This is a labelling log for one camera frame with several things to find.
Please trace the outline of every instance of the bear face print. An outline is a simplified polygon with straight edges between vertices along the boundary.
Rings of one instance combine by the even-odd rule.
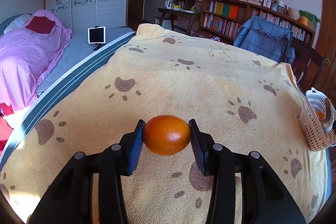
[[[212,49],[209,55],[222,61],[238,64],[236,60],[237,53],[234,50],[223,48],[218,45],[211,45]]]

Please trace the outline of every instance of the white pillow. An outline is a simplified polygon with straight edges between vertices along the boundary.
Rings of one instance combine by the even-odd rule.
[[[16,19],[14,19],[8,26],[7,28],[3,31],[3,33],[7,33],[11,30],[15,30],[17,28],[20,28],[22,25],[24,25],[28,20],[32,18],[31,15],[29,14],[23,14]]]

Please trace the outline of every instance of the blue plaid cushion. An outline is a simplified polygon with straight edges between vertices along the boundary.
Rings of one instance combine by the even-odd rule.
[[[233,45],[280,62],[289,39],[289,29],[253,16],[238,29]],[[286,63],[292,64],[294,60],[295,50],[290,47]]]

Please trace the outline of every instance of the tablet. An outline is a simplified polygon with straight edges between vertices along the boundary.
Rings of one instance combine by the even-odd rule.
[[[89,44],[105,44],[106,43],[106,27],[88,28],[87,35]]]

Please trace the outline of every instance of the metal screw head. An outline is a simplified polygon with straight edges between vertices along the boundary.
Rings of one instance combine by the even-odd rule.
[[[258,159],[260,157],[260,154],[257,151],[252,151],[251,156],[255,159]]]
[[[219,143],[215,143],[213,146],[212,146],[213,149],[217,150],[217,151],[220,151],[223,149],[223,146]]]
[[[75,159],[79,160],[81,159],[82,157],[84,157],[84,153],[83,152],[77,152],[75,155],[74,155]]]
[[[111,146],[113,151],[119,151],[121,149],[121,145],[118,143],[115,143],[114,145]]]

